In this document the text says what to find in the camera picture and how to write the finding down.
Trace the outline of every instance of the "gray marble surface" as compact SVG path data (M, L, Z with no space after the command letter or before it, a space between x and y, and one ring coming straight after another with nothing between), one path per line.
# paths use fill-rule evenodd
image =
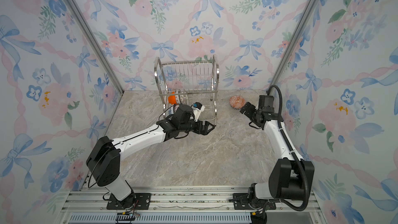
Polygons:
M217 126L207 136L190 133L144 148L121 162L121 174L132 186L244 185L268 180L274 152L262 130L229 105L241 95L257 104L262 90L218 92ZM126 91L107 131L122 137L153 125L163 112L157 91Z

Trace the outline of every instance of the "metal bracket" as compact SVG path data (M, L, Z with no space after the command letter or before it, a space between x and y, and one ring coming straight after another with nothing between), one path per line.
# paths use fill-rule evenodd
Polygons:
M239 201L234 202L234 209L235 210L253 210L254 208L262 208L264 204L269 207L270 210L276 209L275 202L269 202L268 200L264 199L253 199L249 202L249 199L246 197L247 193L234 193L233 198L239 198Z
M135 210L148 210L150 204L151 193L135 193L136 199L138 200ZM107 210L124 210L123 206L116 199L116 197L111 194L108 200Z

